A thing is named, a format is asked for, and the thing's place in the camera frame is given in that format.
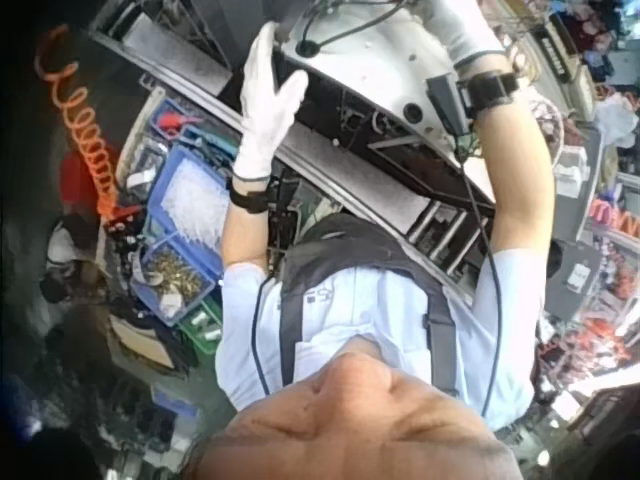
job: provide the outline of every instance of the light blue shirt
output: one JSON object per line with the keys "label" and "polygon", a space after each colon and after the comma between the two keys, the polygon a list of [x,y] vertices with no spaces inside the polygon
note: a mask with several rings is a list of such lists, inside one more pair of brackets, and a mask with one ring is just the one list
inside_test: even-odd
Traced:
{"label": "light blue shirt", "polygon": [[[521,417],[533,398],[530,375],[535,327],[544,306],[545,258],[532,250],[495,255],[502,291],[502,346],[486,420],[497,430]],[[225,272],[223,334],[216,354],[221,388],[242,410],[264,397],[251,352],[251,326],[265,274],[252,264]],[[263,291],[257,350],[271,392],[282,389],[280,370],[281,283]],[[457,330],[457,389],[460,400],[478,413],[487,394],[496,349],[497,302],[491,269],[482,267],[471,307],[445,289]],[[431,382],[431,355],[422,316],[429,299],[409,278],[373,268],[338,272],[307,291],[302,341],[296,345],[294,382],[317,372],[356,335],[380,346],[384,361]]]}

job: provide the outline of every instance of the nose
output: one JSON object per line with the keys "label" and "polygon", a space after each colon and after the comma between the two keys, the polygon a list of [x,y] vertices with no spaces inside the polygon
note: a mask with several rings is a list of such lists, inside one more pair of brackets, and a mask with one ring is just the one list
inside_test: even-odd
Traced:
{"label": "nose", "polygon": [[345,353],[326,365],[314,382],[316,414],[328,428],[371,424],[391,413],[392,386],[388,366],[366,354]]}

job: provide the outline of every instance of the gray harness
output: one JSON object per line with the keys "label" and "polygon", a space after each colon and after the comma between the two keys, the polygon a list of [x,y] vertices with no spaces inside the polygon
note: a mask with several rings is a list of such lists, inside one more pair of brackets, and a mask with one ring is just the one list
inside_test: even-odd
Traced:
{"label": "gray harness", "polygon": [[293,383],[296,343],[302,341],[305,293],[325,279],[353,267],[391,270],[413,281],[428,296],[423,317],[431,351],[431,383],[457,396],[456,327],[440,285],[411,260],[400,244],[380,226],[347,214],[324,218],[287,252],[280,269],[282,281],[280,361],[283,386]]}

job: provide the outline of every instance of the orange coiled hose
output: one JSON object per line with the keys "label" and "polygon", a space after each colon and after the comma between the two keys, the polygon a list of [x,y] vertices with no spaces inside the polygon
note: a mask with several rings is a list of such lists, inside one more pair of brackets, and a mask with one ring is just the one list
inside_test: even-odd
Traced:
{"label": "orange coiled hose", "polygon": [[100,127],[95,123],[96,112],[89,106],[83,106],[89,96],[86,87],[76,89],[66,100],[60,98],[61,85],[78,70],[78,62],[73,62],[55,73],[45,72],[41,58],[45,56],[56,38],[69,31],[67,25],[60,25],[49,31],[38,46],[34,67],[38,76],[51,83],[51,100],[62,112],[64,124],[71,133],[78,150],[93,178],[98,192],[98,213],[108,220],[116,216],[117,191],[113,167],[107,144],[100,136]]}

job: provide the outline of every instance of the white glove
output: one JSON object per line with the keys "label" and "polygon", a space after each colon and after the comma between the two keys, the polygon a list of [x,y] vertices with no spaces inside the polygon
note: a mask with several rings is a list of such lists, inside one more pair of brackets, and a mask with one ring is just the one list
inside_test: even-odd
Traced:
{"label": "white glove", "polygon": [[426,1],[431,5],[425,27],[444,45],[456,68],[487,53],[504,53],[476,0]]}
{"label": "white glove", "polygon": [[244,85],[240,94],[244,136],[233,165],[233,174],[240,180],[266,180],[271,175],[271,160],[276,149],[293,125],[309,84],[306,72],[298,70],[275,91],[271,66],[273,35],[276,24],[262,27],[251,45],[244,66]]}

